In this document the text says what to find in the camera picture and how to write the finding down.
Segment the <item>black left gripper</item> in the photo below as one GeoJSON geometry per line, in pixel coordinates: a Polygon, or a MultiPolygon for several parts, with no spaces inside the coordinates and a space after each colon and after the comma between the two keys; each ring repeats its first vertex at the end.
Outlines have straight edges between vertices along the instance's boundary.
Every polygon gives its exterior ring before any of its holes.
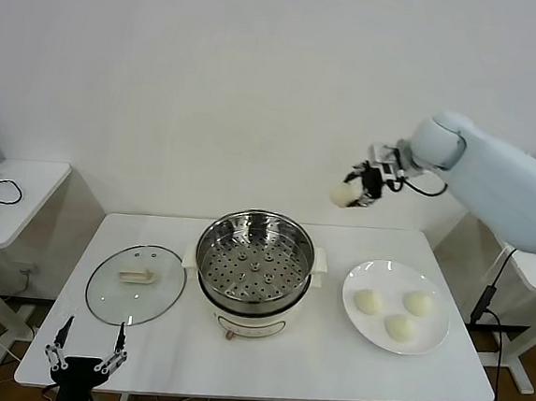
{"type": "Polygon", "coordinates": [[[50,376],[58,388],[55,401],[94,401],[93,388],[102,384],[103,374],[113,374],[127,360],[125,322],[119,325],[114,351],[102,361],[90,357],[65,358],[64,347],[73,321],[69,317],[54,341],[45,346],[50,376]]]}

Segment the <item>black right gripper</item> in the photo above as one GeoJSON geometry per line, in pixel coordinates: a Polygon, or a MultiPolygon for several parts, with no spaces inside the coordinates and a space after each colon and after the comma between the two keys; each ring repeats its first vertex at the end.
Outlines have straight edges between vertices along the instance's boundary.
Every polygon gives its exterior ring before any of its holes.
{"type": "Polygon", "coordinates": [[[354,165],[343,182],[351,183],[356,179],[362,179],[363,193],[361,197],[352,202],[352,207],[367,208],[382,198],[385,183],[380,168],[370,165],[367,160],[354,165]]]}

